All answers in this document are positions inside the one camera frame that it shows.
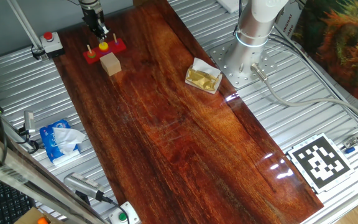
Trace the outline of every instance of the wooden block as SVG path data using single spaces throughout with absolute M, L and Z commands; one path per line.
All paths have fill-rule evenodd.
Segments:
M 113 53 L 101 57 L 100 62 L 109 76 L 121 71 L 121 64 Z

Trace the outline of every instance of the gray cable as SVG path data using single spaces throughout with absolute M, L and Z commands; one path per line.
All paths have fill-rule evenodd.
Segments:
M 348 107 L 349 109 L 351 109 L 356 115 L 358 115 L 358 109 L 352 105 L 350 105 L 349 103 L 346 103 L 345 101 L 342 100 L 337 100 L 337 99 L 332 99 L 332 98 L 320 98 L 320 99 L 314 99 L 314 100 L 308 100 L 308 101 L 304 101 L 304 102 L 299 102 L 299 103 L 293 103 L 293 102 L 288 102 L 285 101 L 284 99 L 282 99 L 281 97 L 279 97 L 273 90 L 272 86 L 270 85 L 269 81 L 265 80 L 264 83 L 266 84 L 267 88 L 270 90 L 270 92 L 272 93 L 272 95 L 282 104 L 287 105 L 287 106 L 306 106 L 306 105 L 310 105 L 313 103 L 319 103 L 319 102 L 332 102 L 332 103 L 337 103 L 343 106 Z

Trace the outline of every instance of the red button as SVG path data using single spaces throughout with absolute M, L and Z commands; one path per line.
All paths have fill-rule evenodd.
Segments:
M 53 38 L 53 35 L 51 32 L 44 33 L 44 38 L 47 40 L 51 40 Z

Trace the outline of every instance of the keyboard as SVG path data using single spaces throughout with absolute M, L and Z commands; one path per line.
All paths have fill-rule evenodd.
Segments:
M 34 206 L 34 199 L 0 181 L 0 224 L 13 224 Z

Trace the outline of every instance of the reddish-brown wood surface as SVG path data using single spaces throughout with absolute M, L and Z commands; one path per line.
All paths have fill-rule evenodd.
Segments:
M 122 72 L 85 62 L 86 26 L 59 33 L 55 63 L 118 201 L 144 224 L 299 223 L 323 206 L 227 79 L 215 95 L 185 84 L 194 57 L 213 63 L 165 0 L 106 24 L 127 45 Z

